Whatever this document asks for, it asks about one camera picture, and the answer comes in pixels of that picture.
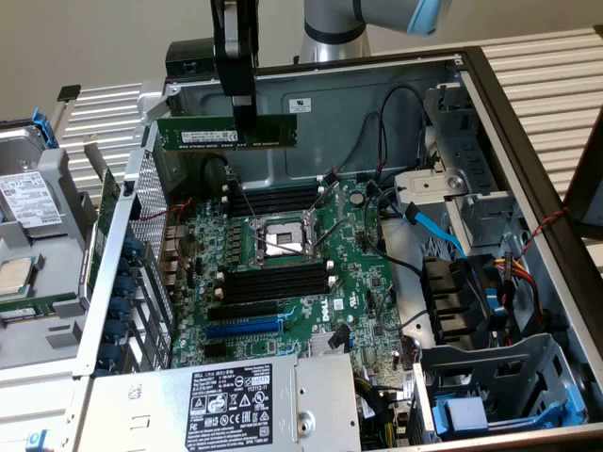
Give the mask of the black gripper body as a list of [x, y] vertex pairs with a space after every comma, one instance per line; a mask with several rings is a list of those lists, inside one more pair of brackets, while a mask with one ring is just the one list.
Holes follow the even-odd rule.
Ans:
[[211, 1], [214, 47], [219, 57], [254, 59], [258, 54], [258, 2]]

